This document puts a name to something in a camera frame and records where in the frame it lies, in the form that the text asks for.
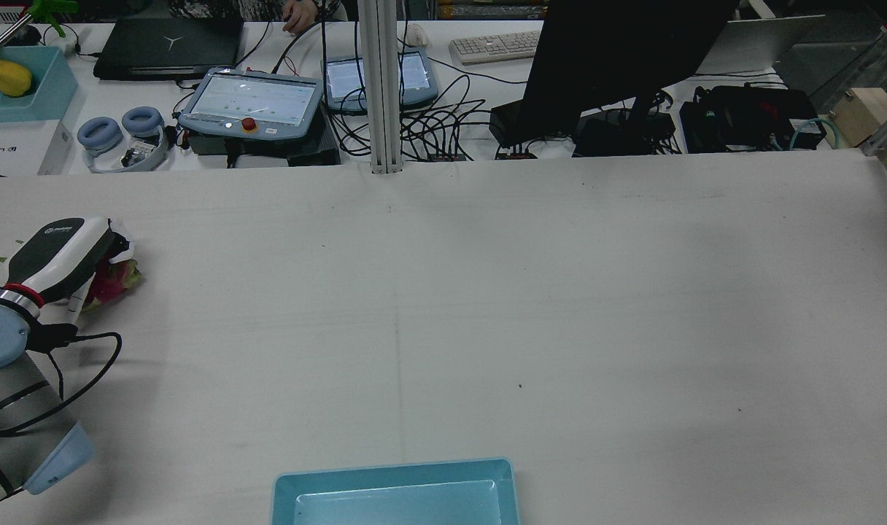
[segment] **light blue tray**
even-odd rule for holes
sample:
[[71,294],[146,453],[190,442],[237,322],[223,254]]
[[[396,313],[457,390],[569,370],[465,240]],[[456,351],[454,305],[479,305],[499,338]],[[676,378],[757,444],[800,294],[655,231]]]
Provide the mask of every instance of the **light blue tray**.
[[520,525],[504,458],[283,474],[271,525]]
[[26,120],[60,120],[67,111],[77,79],[57,47],[3,47],[0,59],[23,64],[32,72],[32,87],[25,96],[0,93],[0,123]]

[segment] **white keyboard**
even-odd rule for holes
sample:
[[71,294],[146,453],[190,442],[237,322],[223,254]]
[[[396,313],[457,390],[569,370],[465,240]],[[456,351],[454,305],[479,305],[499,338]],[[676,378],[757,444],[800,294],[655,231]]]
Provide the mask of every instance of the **white keyboard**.
[[540,31],[493,34],[473,39],[450,41],[450,51],[463,66],[474,63],[503,62],[516,58],[531,58],[538,49]]

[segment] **ear cushion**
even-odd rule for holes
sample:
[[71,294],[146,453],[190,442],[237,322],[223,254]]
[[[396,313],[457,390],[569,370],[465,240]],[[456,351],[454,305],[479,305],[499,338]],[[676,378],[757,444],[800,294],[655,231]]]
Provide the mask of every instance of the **ear cushion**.
[[94,117],[77,130],[77,142],[97,153],[106,152],[119,144],[121,139],[123,132],[120,131],[120,124],[110,117]]
[[123,115],[123,127],[132,136],[147,136],[154,134],[155,128],[164,126],[161,113],[151,106],[134,107]]

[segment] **white table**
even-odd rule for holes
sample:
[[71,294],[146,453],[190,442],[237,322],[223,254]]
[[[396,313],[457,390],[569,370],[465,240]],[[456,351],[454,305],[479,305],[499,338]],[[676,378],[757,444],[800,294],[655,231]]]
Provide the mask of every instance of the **white table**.
[[[429,34],[431,43],[427,48],[427,54],[431,58],[435,58],[447,63],[453,63],[450,52],[447,49],[447,43],[451,39],[457,37],[480,36],[480,34],[499,34],[511,33],[519,31],[531,31],[541,27],[540,21],[430,21],[421,20],[419,23],[427,34]],[[109,36],[111,24],[73,24],[74,29],[80,34],[80,42],[84,53],[94,53],[102,49],[106,39]],[[264,23],[247,23],[246,30],[243,33],[243,45],[240,55],[244,51],[251,49],[254,44],[259,41],[263,35]],[[404,24],[399,24],[399,34],[403,34]],[[67,33],[67,40],[61,41],[57,39],[53,31],[49,32],[49,43],[59,44],[63,47],[73,47],[74,36],[70,32]],[[328,37],[328,53],[329,56],[343,56],[354,54],[353,46],[353,23],[329,23],[327,26]],[[242,66],[251,69],[269,71],[276,64],[278,56],[287,46],[290,37],[281,32],[280,24],[271,24],[271,30],[267,34],[266,39],[261,42],[259,50],[256,50]],[[289,55],[291,59],[299,67],[299,73],[304,76],[320,77],[320,36],[318,30],[303,37],[296,46],[293,47]],[[167,123],[174,123],[172,119],[172,107],[185,94],[187,90],[180,90],[172,81],[111,81],[99,80],[93,76],[93,64],[96,59],[90,57],[79,57],[70,54],[68,60],[74,76],[79,81],[77,93],[74,94],[74,100],[68,107],[66,115],[64,115],[64,124],[72,133],[76,133],[81,124],[87,122],[92,117],[107,116],[119,120],[128,109],[135,106],[156,106],[164,116]],[[525,80],[530,70],[531,60],[516,60],[503,63],[490,63],[484,66],[459,66],[461,69],[473,73],[490,74],[499,79],[509,80]],[[434,74],[437,76],[440,89],[443,90],[447,85],[460,77],[461,73],[441,66],[439,63],[433,64]],[[289,74],[286,66],[281,67],[280,73]],[[696,86],[713,87],[719,84],[740,84],[744,79],[690,79],[686,82],[668,87],[667,89],[674,95],[678,101],[671,107],[670,113],[674,117],[680,109],[680,101],[691,100],[693,98],[693,90]],[[471,77],[470,79],[469,99],[486,99],[487,103],[483,105],[483,109],[491,109],[493,106],[499,106],[521,99],[524,95],[524,85],[510,85],[500,83],[494,80],[485,79],[484,77]],[[450,90],[441,104],[457,103],[463,94],[466,83],[461,80],[453,90]],[[186,102],[180,104],[178,109],[183,109]],[[486,115],[478,115],[471,120],[480,120],[486,122]],[[351,123],[366,123],[364,117],[353,117],[349,119]],[[678,129],[677,132],[680,143],[683,143],[683,131]],[[356,146],[354,142],[350,142],[351,147]],[[488,131],[488,126],[465,126],[461,133],[461,145],[470,153],[470,156],[477,160],[492,160],[497,143]],[[550,142],[550,143],[534,143],[531,146],[531,152],[540,158],[569,158],[573,153],[574,145],[570,141]],[[87,167],[84,166],[81,158],[81,147],[74,145],[66,162],[67,173],[87,173]],[[343,155],[345,163],[367,163],[369,157],[350,157]],[[182,171],[196,170],[205,168],[217,168],[225,166],[223,156],[199,156],[193,152],[184,152],[182,149],[175,147],[170,153],[169,160],[159,167],[159,171]],[[240,158],[237,166],[239,167],[264,167],[264,166],[284,166],[283,160],[273,159],[269,157],[253,157],[243,156]]]
[[0,179],[0,255],[82,213],[146,280],[81,318],[126,341],[96,458],[0,524],[261,525],[282,472],[500,455],[524,525],[887,523],[856,150]]

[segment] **person's hand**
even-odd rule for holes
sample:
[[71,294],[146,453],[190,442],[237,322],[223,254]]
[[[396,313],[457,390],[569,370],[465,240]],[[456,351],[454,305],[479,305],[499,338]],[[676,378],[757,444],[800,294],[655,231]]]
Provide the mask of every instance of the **person's hand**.
[[306,30],[317,19],[317,5],[314,0],[286,0],[281,9],[284,20],[283,31],[300,33]]

